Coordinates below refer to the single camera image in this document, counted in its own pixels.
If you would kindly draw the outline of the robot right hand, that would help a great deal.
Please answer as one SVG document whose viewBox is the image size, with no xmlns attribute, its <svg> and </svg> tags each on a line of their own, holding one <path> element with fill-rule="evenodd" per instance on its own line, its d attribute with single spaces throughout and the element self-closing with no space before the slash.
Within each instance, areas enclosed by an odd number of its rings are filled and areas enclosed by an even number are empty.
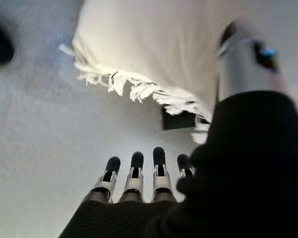
<svg viewBox="0 0 298 238">
<path fill-rule="evenodd" d="M 181 203 L 84 202 L 63 238 L 298 238 L 298 113 L 286 95 L 231 96 L 191 155 Z"/>
</svg>

